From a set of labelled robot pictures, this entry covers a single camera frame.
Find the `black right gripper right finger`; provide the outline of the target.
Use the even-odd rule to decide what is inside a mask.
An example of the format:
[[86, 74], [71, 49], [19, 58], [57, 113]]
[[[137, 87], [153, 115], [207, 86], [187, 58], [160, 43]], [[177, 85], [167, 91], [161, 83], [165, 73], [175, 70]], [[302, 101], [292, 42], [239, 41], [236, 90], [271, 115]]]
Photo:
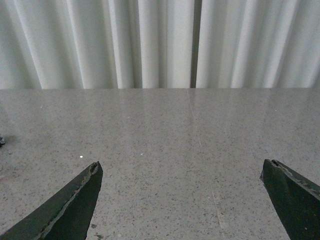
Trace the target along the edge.
[[275, 159], [265, 159], [260, 175], [291, 240], [320, 238], [320, 186]]

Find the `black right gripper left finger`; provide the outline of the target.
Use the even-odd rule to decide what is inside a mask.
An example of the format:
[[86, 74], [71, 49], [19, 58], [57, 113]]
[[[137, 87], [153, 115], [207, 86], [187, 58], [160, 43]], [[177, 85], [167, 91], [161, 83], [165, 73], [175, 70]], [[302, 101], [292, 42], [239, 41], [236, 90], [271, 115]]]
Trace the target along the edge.
[[0, 235], [2, 240], [85, 240], [102, 186], [97, 161], [24, 219]]

